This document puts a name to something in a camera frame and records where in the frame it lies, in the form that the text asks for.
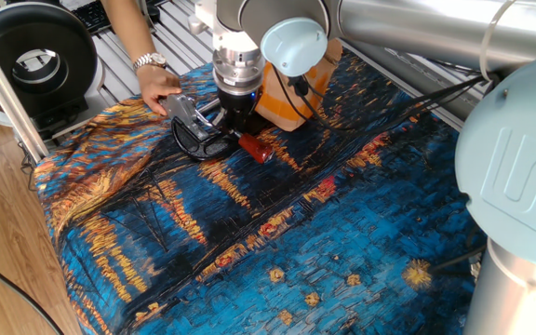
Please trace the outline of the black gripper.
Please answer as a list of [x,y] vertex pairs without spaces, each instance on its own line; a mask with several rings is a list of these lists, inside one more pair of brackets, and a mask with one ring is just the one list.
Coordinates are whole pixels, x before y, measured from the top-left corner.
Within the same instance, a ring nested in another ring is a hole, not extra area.
[[225,114],[218,114],[215,117],[215,128],[222,134],[230,134],[231,129],[228,122],[237,122],[238,132],[254,135],[255,121],[249,117],[255,111],[260,97],[261,90],[259,88],[244,95],[234,95],[219,89],[218,98]]

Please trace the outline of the person hand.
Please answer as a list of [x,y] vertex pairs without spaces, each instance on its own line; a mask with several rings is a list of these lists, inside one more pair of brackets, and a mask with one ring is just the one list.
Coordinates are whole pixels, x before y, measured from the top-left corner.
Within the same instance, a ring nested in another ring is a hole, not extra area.
[[141,97],[145,104],[156,114],[167,115],[160,100],[175,94],[181,94],[180,79],[164,68],[144,65],[137,72],[141,88]]

